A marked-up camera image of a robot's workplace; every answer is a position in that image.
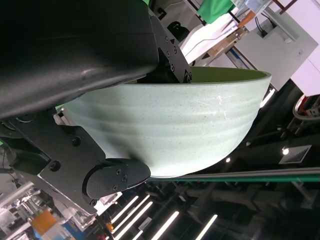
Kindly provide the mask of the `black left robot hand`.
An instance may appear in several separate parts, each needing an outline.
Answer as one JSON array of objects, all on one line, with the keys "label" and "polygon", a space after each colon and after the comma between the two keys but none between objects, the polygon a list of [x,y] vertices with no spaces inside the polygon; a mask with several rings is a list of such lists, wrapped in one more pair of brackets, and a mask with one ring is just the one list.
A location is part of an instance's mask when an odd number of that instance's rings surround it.
[{"label": "black left robot hand", "polygon": [[0,3],[0,140],[9,163],[88,215],[100,198],[146,181],[150,169],[106,158],[81,126],[55,122],[56,106],[131,81],[191,79],[181,50],[142,0]]}]

